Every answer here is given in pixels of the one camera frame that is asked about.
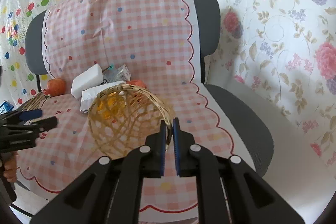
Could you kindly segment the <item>person left hand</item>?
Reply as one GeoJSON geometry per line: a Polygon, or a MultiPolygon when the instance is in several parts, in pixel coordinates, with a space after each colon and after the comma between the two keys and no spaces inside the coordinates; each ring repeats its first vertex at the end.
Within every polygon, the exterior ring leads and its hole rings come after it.
{"type": "Polygon", "coordinates": [[[15,151],[7,161],[1,160],[1,167],[5,169],[3,176],[10,183],[17,181],[17,155],[18,153],[15,151]]]}

